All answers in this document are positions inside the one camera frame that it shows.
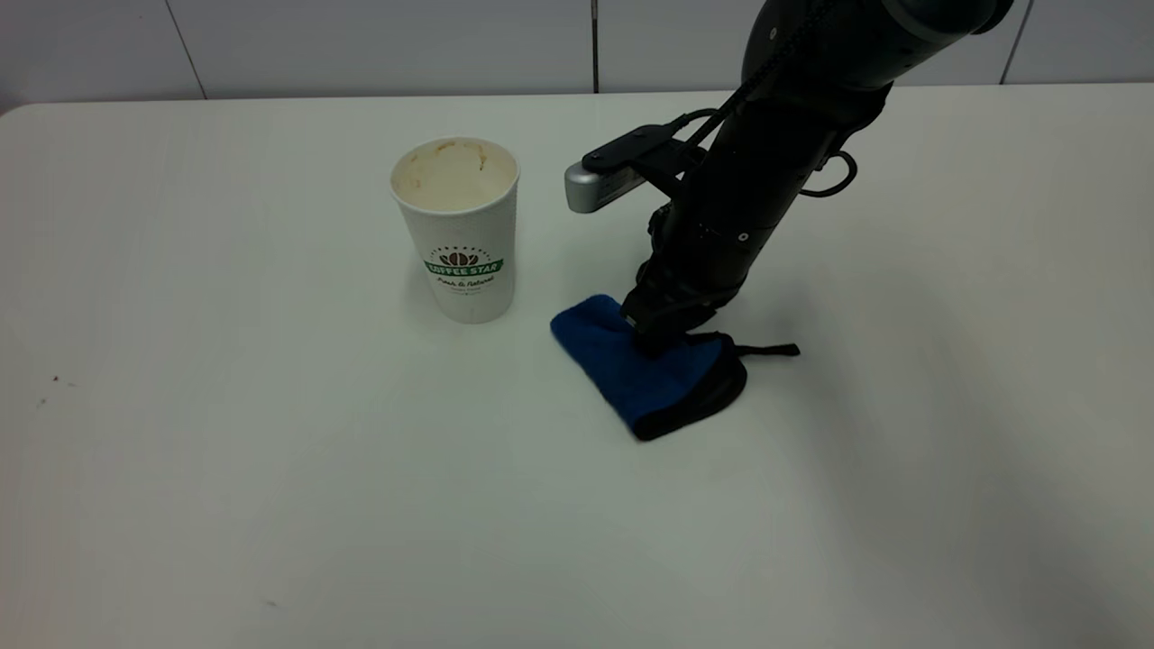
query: black cable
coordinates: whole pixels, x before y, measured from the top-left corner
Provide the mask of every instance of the black cable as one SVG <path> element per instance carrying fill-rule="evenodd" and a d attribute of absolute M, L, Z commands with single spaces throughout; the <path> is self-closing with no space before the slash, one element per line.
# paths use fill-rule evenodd
<path fill-rule="evenodd" d="M 837 0 L 823 0 L 822 3 L 815 7 L 812 12 L 807 14 L 802 20 L 801 25 L 794 30 L 785 44 L 773 52 L 773 55 L 762 64 L 760 67 L 758 67 L 757 70 L 755 70 L 754 74 L 751 74 L 749 79 L 747 79 L 745 82 L 729 96 L 728 99 L 726 99 L 725 104 L 721 104 L 721 107 L 718 109 L 712 117 L 710 117 L 709 121 L 703 124 L 702 127 L 697 129 L 697 133 L 694 133 L 692 137 L 685 141 L 685 144 L 682 148 L 691 149 L 700 144 L 706 137 L 709 137 L 710 133 L 713 133 L 718 126 L 721 126 L 721 122 L 728 119 L 729 115 L 737 110 L 737 105 L 749 98 L 754 90 L 757 90 L 757 87 L 765 81 L 765 77 L 769 76 L 771 72 L 777 69 L 778 66 L 788 60 L 802 42 L 809 38 L 814 33 L 814 30 L 820 27 L 822 21 L 825 20 L 825 16 L 829 15 L 835 3 Z"/>
<path fill-rule="evenodd" d="M 685 114 L 679 117 L 677 119 L 670 121 L 667 126 L 672 126 L 675 129 L 681 130 L 682 128 L 689 126 L 690 124 L 692 124 L 692 122 L 695 122 L 695 121 L 697 121 L 697 120 L 699 120 L 702 118 L 713 117 L 714 114 L 717 114 L 717 112 L 718 112 L 717 109 L 702 109 L 699 111 L 694 111 L 691 113 L 685 113 Z"/>
<path fill-rule="evenodd" d="M 837 185 L 830 187 L 829 189 L 822 189 L 820 192 L 810 192 L 808 189 L 802 189 L 801 192 L 799 192 L 799 194 L 801 194 L 802 196 L 809 196 L 811 199 L 829 199 L 830 196 L 840 194 L 842 191 L 845 191 L 846 187 L 849 186 L 850 182 L 854 181 L 854 178 L 857 178 L 857 161 L 855 161 L 853 156 L 850 156 L 845 151 L 835 151 L 830 154 L 830 157 L 841 158 L 846 161 L 846 166 L 849 167 L 849 172 L 846 173 L 845 180 L 838 182 Z"/>

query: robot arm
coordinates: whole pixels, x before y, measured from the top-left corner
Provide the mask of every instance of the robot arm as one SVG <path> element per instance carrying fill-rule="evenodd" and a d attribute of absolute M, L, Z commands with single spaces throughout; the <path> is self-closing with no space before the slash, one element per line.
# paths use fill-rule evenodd
<path fill-rule="evenodd" d="M 885 106 L 893 80 L 971 33 L 1013 0 L 767 0 L 742 87 L 718 111 L 644 126 L 567 172 L 575 211 L 594 211 L 649 180 L 670 203 L 650 222 L 653 254 L 622 305 L 643 350 L 703 324 L 737 291 L 810 174 Z M 685 142 L 689 121 L 709 121 Z M 698 144 L 718 126 L 709 151 Z M 684 172 L 682 180 L 677 174 Z"/>

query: white table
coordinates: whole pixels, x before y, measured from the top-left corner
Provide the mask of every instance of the white table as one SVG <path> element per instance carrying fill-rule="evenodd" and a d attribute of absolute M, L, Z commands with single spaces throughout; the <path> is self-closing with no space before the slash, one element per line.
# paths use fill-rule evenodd
<path fill-rule="evenodd" d="M 6 115 L 0 647 L 1154 643 L 1154 85 L 896 90 L 715 319 L 804 356 L 638 445 L 548 322 L 661 200 L 561 178 L 722 98 Z M 455 133 L 523 165 L 482 326 L 385 181 Z"/>

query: cup logo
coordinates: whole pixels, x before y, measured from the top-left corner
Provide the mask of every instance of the cup logo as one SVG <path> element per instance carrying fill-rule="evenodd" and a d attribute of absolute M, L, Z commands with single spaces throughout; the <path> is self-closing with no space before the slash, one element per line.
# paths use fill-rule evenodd
<path fill-rule="evenodd" d="M 445 277 L 477 277 L 493 275 L 504 266 L 503 259 L 494 260 L 493 255 L 482 248 L 473 246 L 442 246 L 435 248 L 425 268 L 434 275 Z"/>
<path fill-rule="evenodd" d="M 449 253 L 448 255 L 441 255 L 441 263 L 445 266 L 475 266 L 477 255 Z"/>

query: paper coffee cup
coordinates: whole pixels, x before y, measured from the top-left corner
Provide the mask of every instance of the paper coffee cup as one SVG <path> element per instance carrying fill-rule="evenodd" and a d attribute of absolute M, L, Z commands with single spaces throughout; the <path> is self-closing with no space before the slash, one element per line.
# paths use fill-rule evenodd
<path fill-rule="evenodd" d="M 392 197 L 437 305 L 457 322 L 488 322 L 512 303 L 517 159 L 477 137 L 442 137 L 392 169 Z"/>

